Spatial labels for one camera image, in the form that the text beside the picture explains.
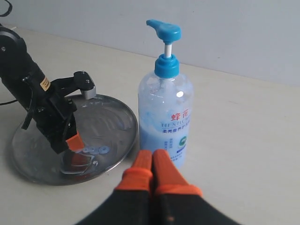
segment hand wash bottle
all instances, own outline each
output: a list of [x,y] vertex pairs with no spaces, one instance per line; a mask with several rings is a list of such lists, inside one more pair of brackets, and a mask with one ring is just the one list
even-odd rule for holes
[[181,38],[181,29],[157,20],[147,20],[146,24],[163,40],[165,53],[139,85],[140,149],[165,149],[179,168],[185,160],[194,97],[192,83],[180,74],[179,62],[171,54],[172,42]]

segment orange rubber tip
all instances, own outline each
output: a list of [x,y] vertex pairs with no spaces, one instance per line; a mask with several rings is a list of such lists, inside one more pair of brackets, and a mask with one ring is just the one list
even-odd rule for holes
[[150,192],[150,185],[153,179],[151,165],[151,151],[140,150],[132,166],[123,173],[122,181],[115,190]]
[[78,151],[84,148],[83,140],[81,139],[79,133],[66,140],[69,149],[72,151]]
[[183,178],[166,150],[158,149],[153,153],[153,164],[157,179],[155,194],[199,195],[202,197],[202,191],[198,187],[190,185]]

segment pump nozzle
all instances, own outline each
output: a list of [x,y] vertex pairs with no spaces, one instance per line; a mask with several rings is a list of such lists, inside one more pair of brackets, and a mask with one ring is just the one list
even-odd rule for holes
[[146,24],[153,27],[157,36],[163,40],[165,44],[165,58],[168,59],[172,55],[172,43],[181,38],[181,29],[179,26],[161,22],[158,20],[147,20]]

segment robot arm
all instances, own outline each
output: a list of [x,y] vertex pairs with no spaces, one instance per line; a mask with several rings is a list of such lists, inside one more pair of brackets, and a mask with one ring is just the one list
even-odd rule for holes
[[0,78],[27,111],[23,129],[33,119],[57,154],[84,147],[76,128],[76,105],[65,96],[76,90],[81,90],[86,99],[96,95],[95,85],[86,72],[50,82],[27,53],[25,41],[0,25]]

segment sticker label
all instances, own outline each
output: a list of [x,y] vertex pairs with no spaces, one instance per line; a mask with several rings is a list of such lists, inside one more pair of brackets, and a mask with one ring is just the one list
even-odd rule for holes
[[47,91],[49,88],[50,88],[50,81],[47,79],[47,77],[45,77],[44,79],[43,79],[43,81],[40,83],[40,85],[41,85],[41,87],[42,87],[42,89],[44,90],[44,91]]

